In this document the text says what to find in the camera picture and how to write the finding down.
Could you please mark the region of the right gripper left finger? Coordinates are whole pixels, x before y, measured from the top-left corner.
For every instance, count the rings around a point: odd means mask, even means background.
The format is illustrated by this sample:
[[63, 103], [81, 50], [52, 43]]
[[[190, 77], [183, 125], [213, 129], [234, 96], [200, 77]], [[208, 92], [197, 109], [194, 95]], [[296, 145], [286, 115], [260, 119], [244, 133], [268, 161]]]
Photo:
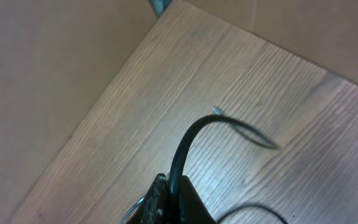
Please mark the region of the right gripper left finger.
[[126, 224], [163, 224], [167, 223], [168, 180], [159, 173], [155, 176], [147, 193], [126, 213]]

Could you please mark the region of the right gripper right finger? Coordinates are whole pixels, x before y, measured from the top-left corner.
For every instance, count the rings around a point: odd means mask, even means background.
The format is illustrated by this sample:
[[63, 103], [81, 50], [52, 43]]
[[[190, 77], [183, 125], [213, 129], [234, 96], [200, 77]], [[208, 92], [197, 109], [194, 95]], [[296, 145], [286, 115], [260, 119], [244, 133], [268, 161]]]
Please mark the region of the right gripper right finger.
[[185, 224], [216, 224], [187, 176], [181, 177], [180, 187], [181, 222]]

